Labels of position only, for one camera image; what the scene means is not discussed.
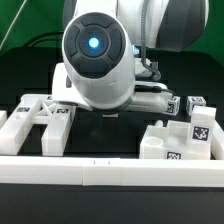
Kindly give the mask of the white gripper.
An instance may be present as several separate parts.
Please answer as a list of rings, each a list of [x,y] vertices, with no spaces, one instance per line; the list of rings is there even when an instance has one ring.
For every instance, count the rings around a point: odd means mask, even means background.
[[[104,77],[86,78],[64,63],[55,67],[53,101],[104,113],[120,110],[164,113],[172,94],[162,83],[137,81],[134,67],[116,67]]]

